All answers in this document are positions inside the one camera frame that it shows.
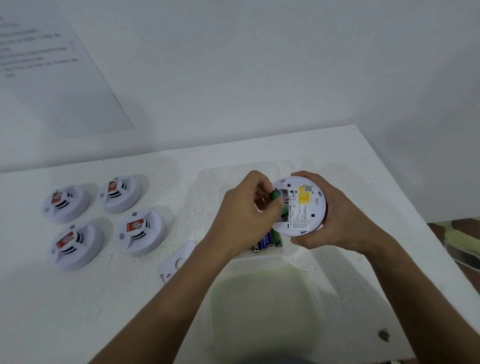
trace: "hand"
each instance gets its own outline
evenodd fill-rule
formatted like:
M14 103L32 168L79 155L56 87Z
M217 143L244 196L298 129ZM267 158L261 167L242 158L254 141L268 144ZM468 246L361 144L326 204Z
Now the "hand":
M223 249L229 259L250 249L272 228L283 211L281 197L272 201L271 182L257 170L227 191L205 239Z
M393 238L371 221L345 194L315 173L300 171L292 176L308 178L324 192L327 215L317 231L291 238L292 243L308 249L336 245L368 255Z

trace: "yellow label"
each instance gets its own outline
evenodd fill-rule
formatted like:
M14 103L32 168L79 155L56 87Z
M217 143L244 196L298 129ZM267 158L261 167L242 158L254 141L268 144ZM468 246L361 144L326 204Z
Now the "yellow label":
M309 204L311 191L305 191L305 186L299 187L299 204Z

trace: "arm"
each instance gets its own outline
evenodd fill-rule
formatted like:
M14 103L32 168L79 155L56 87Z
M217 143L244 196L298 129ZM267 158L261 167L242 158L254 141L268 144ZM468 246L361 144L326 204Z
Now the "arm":
M315 182L325 193L328 204L324 227L292 238L292 242L309 249L336 245L364 254L421 363L480 363L478 333L400 244L319 175L304 171L292 175Z
M272 191L257 171L228 191L192 255L91 364L172 363L214 279L231 258L267 234L282 213L283 200L272 202Z

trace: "red label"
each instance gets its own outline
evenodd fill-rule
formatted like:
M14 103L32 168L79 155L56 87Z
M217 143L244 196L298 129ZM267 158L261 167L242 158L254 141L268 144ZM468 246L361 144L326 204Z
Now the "red label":
M116 191L116 190L117 190L117 183L118 183L118 180L116 180L116 181L110 181L110 182L108 183L108 192Z
M55 245L57 246L57 248L61 249L63 248L65 245L68 244L68 242L70 240L73 240L73 236L75 235L75 233L73 231L69 232L67 235L65 235L63 238L61 238L60 240L58 240Z
M129 222L127 224L127 232L136 230L136 229L141 229L143 225L144 225L144 219L142 218L140 220Z
M55 191L52 196L52 205L61 201L61 191Z

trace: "left hand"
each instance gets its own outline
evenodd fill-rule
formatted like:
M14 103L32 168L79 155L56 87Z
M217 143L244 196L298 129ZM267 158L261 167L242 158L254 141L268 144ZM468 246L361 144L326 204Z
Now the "left hand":
M272 191L272 183L259 171L247 174L225 194L205 242L222 249L228 259L259 242L283 211L283 198L272 201Z

